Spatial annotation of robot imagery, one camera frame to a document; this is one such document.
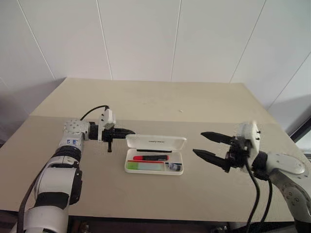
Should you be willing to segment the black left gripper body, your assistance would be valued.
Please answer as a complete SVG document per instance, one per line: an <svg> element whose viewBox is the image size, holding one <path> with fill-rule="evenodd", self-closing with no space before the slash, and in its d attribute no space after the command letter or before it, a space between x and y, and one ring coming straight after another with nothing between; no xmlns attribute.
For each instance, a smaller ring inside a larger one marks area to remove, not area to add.
<svg viewBox="0 0 311 233"><path fill-rule="evenodd" d="M107 152L112 152L112 143L113 143L113 138L115 134L115 129L111 128L109 130L104 129L102 131L102 141L108 143L108 149Z"/></svg>

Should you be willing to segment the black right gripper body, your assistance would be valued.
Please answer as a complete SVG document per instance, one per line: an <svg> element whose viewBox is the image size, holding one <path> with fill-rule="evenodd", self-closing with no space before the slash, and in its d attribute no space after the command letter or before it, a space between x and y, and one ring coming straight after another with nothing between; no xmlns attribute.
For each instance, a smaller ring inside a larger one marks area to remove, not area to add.
<svg viewBox="0 0 311 233"><path fill-rule="evenodd" d="M233 168L243 168L250 157L252 144L249 139L241 136L234 136L230 140L230 147L225 155L225 172Z"/></svg>

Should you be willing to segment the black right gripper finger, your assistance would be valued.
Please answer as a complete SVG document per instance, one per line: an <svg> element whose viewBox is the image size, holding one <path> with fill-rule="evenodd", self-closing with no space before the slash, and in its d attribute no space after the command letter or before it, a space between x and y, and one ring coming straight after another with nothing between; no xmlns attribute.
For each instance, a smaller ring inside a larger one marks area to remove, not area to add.
<svg viewBox="0 0 311 233"><path fill-rule="evenodd" d="M221 167L223 170L229 170L229 165L226 159L218 157L214 153L206 150L193 149L192 151L206 162Z"/></svg>
<svg viewBox="0 0 311 233"><path fill-rule="evenodd" d="M231 145L234 137L216 132L202 132L201 135L210 141Z"/></svg>

